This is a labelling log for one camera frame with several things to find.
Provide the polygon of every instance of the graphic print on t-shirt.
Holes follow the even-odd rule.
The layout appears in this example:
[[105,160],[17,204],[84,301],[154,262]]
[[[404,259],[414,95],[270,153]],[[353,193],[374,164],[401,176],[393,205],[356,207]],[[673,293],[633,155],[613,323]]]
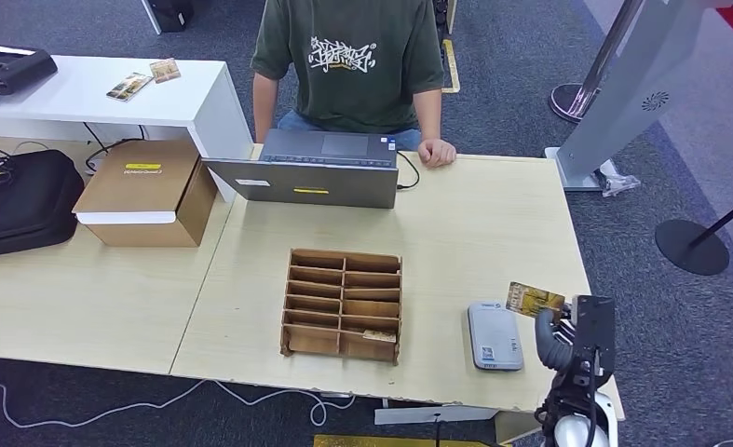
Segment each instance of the graphic print on t-shirt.
[[345,42],[319,40],[316,36],[312,36],[311,52],[308,53],[309,68],[322,67],[324,73],[328,73],[332,68],[369,73],[369,69],[377,64],[377,61],[372,59],[372,51],[375,48],[377,48],[375,43],[354,48]]

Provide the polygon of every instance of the robotic arm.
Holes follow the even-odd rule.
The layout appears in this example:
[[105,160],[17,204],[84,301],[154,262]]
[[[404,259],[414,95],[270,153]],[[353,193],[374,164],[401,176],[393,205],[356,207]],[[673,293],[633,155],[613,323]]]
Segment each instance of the robotic arm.
[[610,399],[598,392],[615,369],[615,303],[580,295],[560,317],[536,317],[536,352],[557,373],[534,414],[543,447],[618,447],[618,420]]

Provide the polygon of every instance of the person's hand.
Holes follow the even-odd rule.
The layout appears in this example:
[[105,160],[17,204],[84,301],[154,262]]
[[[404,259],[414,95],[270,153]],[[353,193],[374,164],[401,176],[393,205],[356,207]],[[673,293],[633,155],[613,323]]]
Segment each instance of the person's hand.
[[418,145],[418,156],[427,168],[437,168],[454,163],[456,148],[453,144],[440,139],[423,140]]

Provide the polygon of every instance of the desk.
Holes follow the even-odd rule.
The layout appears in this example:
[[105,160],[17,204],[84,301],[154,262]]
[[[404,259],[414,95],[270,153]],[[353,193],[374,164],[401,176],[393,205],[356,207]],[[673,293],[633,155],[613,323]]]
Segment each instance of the desk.
[[[182,77],[150,84],[129,102],[105,93],[125,76],[149,75],[152,59],[53,56],[59,71],[43,82],[0,97],[0,137],[90,140],[81,122],[131,125],[128,135],[103,132],[104,142],[138,135],[134,125],[181,129],[202,156],[245,158],[251,133],[226,62],[177,61]],[[214,176],[227,200],[234,190]]]
[[[76,150],[64,152],[80,164],[89,149]],[[400,168],[410,183],[412,171],[402,160]],[[520,434],[534,426],[530,413],[552,377],[536,357],[533,321],[518,317],[524,369],[483,372],[470,356],[466,309],[504,300],[512,280],[589,292],[557,169],[544,159],[460,156],[420,171],[394,210],[242,199],[230,210],[219,200],[197,250],[108,248],[79,226],[66,244],[0,256],[0,357],[457,403],[377,410],[375,422],[500,412],[501,438]],[[403,257],[399,366],[280,355],[292,247]],[[602,391],[623,418],[615,381]]]
[[[409,183],[412,172],[400,166]],[[402,256],[399,366],[278,352],[290,248]],[[553,376],[536,357],[534,322],[517,318],[521,371],[484,372],[470,355],[468,305],[505,300],[511,281],[590,292],[548,160],[460,156],[451,167],[421,169],[420,184],[400,192],[394,210],[237,199],[171,374],[528,414]],[[602,391],[622,418],[615,382]],[[397,417],[434,420],[428,413]]]
[[[79,169],[92,150],[46,143]],[[80,224],[67,243],[1,255],[0,358],[168,374],[229,209],[218,197],[198,249],[106,247]]]

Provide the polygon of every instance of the jeans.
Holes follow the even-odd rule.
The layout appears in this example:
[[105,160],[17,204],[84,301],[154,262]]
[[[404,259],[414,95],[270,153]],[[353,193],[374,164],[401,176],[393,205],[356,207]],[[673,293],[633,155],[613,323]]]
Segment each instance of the jeans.
[[[310,123],[293,110],[290,110],[279,120],[278,128],[284,130],[326,130]],[[405,151],[415,151],[418,149],[418,145],[421,144],[421,131],[418,129],[403,130],[394,133],[393,136],[396,138],[396,144],[399,146],[399,149]]]

